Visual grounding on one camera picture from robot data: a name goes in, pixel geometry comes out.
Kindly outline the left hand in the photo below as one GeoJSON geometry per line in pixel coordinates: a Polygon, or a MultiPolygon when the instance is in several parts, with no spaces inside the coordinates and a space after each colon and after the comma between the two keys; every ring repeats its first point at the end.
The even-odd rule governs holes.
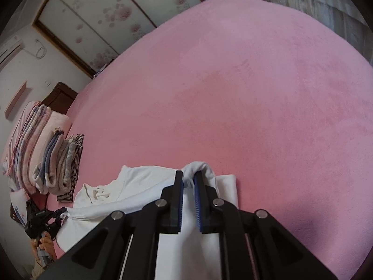
{"type": "Polygon", "coordinates": [[[51,236],[48,232],[43,232],[43,237],[40,240],[37,239],[31,239],[30,245],[32,249],[32,253],[39,265],[41,264],[41,260],[38,257],[37,248],[40,248],[41,250],[45,250],[52,258],[53,260],[57,259],[56,252],[54,249],[54,242],[51,239],[51,236]]]}

